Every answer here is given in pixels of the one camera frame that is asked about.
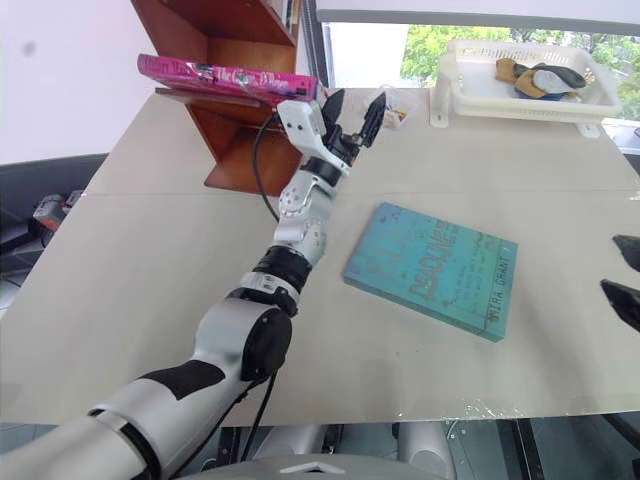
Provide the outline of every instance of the tree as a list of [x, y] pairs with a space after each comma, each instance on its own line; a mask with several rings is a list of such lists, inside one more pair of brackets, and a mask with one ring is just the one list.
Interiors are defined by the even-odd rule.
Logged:
[[435, 85], [440, 56], [450, 40], [509, 41], [508, 28], [411, 25], [402, 61], [402, 78], [416, 79], [423, 87]]
[[527, 28], [411, 25], [402, 62], [402, 78], [435, 85], [440, 56], [450, 40], [531, 42], [581, 48], [614, 72], [623, 103], [620, 118], [640, 120], [640, 41], [638, 37]]

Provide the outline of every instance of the black cable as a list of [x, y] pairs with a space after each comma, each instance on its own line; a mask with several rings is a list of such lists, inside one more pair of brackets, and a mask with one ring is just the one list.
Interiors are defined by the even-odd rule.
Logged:
[[262, 403], [260, 404], [260, 409], [256, 414], [256, 418], [253, 421], [253, 425], [251, 426], [251, 431], [249, 432], [249, 438], [247, 438], [247, 443], [244, 445], [244, 451], [242, 452], [242, 456], [240, 457], [240, 461], [244, 462], [247, 459], [247, 455], [249, 455], [249, 448], [251, 448], [251, 444], [253, 443], [253, 437], [256, 436], [256, 432], [258, 431], [258, 426], [260, 425], [260, 420], [262, 420], [262, 414], [267, 408], [267, 403], [269, 403], [269, 397], [271, 397], [271, 391], [273, 390], [273, 384], [276, 383], [276, 373], [271, 375], [269, 378], [269, 385], [267, 386], [267, 391], [264, 394], [264, 398], [262, 399]]
[[265, 120], [265, 122], [258, 130], [258, 135], [256, 135], [256, 140], [253, 143], [253, 175], [256, 177], [256, 183], [258, 184], [258, 190], [260, 191], [260, 196], [262, 197], [262, 201], [269, 209], [269, 213], [271, 216], [279, 222], [278, 213], [269, 203], [269, 199], [267, 198], [267, 193], [264, 189], [264, 184], [262, 183], [262, 176], [260, 175], [260, 170], [258, 169], [258, 148], [260, 147], [260, 142], [262, 142], [262, 137], [264, 136], [264, 132], [267, 130], [271, 122], [273, 122], [277, 118], [278, 114], [273, 112], [273, 114]]
[[222, 422], [224, 421], [225, 418], [227, 418], [227, 415], [229, 414], [229, 412], [231, 411], [231, 409], [236, 405], [236, 403], [240, 402], [242, 399], [244, 399], [244, 397], [247, 394], [246, 390], [244, 393], [242, 393], [238, 398], [236, 398], [236, 401], [233, 402], [229, 408], [227, 408], [227, 411], [224, 412], [222, 414], [222, 417], [220, 417], [220, 420], [218, 420], [218, 423], [216, 423], [213, 428], [211, 429], [211, 431], [207, 434], [206, 438], [202, 441], [202, 443], [198, 446], [198, 448], [196, 448], [191, 455], [189, 455], [189, 457], [182, 462], [182, 465], [180, 465], [178, 467], [178, 469], [175, 471], [175, 473], [170, 477], [170, 478], [176, 478], [180, 472], [182, 472], [182, 470], [184, 470], [184, 468], [189, 465], [189, 463], [191, 463], [191, 461], [196, 458], [196, 456], [200, 453], [200, 451], [204, 448], [204, 446], [207, 444], [207, 442], [209, 440], [211, 440], [211, 437], [213, 437], [213, 434], [216, 433], [216, 431], [218, 430], [218, 428], [220, 428], [220, 425], [222, 424]]

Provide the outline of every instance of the white wall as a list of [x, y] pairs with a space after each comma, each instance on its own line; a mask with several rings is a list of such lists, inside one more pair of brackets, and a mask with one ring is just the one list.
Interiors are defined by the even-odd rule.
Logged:
[[335, 86], [408, 86], [400, 81], [408, 30], [408, 25], [332, 23]]
[[0, 48], [0, 163], [108, 152], [153, 90], [127, 0], [3, 0]]

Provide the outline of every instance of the white plastic basket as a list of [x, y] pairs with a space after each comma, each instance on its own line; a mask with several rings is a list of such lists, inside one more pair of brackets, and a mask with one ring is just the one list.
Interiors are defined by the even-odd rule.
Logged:
[[[587, 81], [580, 100], [559, 102], [517, 98], [513, 85], [496, 80], [496, 60], [512, 58], [532, 67], [544, 62], [572, 68]], [[586, 137], [600, 133], [594, 124], [622, 109], [613, 74], [584, 50], [482, 40], [455, 40], [440, 57], [436, 87], [430, 92], [430, 121], [449, 124], [449, 109], [458, 115], [576, 123]]]

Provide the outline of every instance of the white table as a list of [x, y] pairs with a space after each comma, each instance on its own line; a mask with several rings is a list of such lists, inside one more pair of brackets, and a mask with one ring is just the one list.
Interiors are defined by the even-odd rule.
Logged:
[[[350, 91], [341, 123], [359, 127]], [[339, 185], [264, 424], [577, 415], [640, 409], [640, 333], [599, 281], [640, 288], [611, 242], [640, 235], [638, 177], [575, 126], [456, 118], [426, 92]], [[125, 382], [185, 361], [206, 310], [264, 253], [254, 195], [206, 188], [213, 164], [184, 107], [151, 97], [32, 271], [0, 326], [2, 421], [60, 423]], [[389, 201], [519, 244], [506, 338], [491, 343], [345, 285]], [[261, 393], [227, 420], [248, 425]]]

